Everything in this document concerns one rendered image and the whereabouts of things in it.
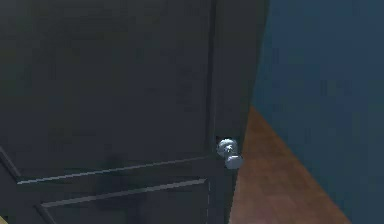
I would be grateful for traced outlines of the dark grey panelled door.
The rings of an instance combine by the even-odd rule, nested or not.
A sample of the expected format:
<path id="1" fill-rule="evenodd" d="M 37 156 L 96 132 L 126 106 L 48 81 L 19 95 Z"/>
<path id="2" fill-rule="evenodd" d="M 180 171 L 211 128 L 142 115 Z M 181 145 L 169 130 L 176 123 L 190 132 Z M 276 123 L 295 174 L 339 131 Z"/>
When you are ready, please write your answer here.
<path id="1" fill-rule="evenodd" d="M 0 0 L 5 224 L 229 224 L 270 0 Z"/>

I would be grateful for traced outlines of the silver round door knob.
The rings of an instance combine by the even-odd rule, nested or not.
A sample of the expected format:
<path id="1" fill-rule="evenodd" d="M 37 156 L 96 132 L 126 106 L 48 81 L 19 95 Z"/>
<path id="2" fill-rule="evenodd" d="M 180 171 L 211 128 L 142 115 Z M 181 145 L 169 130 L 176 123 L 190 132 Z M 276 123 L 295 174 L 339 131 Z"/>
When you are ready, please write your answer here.
<path id="1" fill-rule="evenodd" d="M 216 147 L 216 152 L 224 159 L 227 169 L 237 170 L 243 164 L 243 157 L 239 153 L 238 143 L 234 139 L 223 139 Z"/>

